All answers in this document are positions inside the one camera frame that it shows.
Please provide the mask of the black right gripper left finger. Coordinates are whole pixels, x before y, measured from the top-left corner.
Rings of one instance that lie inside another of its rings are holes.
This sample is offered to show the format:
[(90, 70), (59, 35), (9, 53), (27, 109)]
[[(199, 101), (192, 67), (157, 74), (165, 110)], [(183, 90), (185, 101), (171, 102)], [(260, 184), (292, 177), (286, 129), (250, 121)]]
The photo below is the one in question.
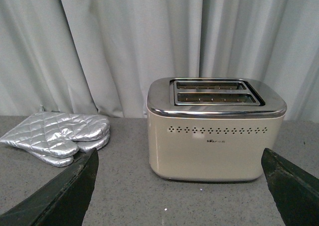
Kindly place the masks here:
[(96, 149), (2, 214), (2, 226), (80, 226), (91, 201), (99, 166)]

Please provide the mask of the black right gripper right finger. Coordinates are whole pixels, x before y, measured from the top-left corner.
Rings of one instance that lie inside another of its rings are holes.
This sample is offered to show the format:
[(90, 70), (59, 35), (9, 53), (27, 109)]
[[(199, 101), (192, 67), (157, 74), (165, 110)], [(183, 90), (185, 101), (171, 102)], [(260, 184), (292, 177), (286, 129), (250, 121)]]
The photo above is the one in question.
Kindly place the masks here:
[(261, 165), (268, 189), (287, 226), (319, 224), (319, 180), (269, 148)]

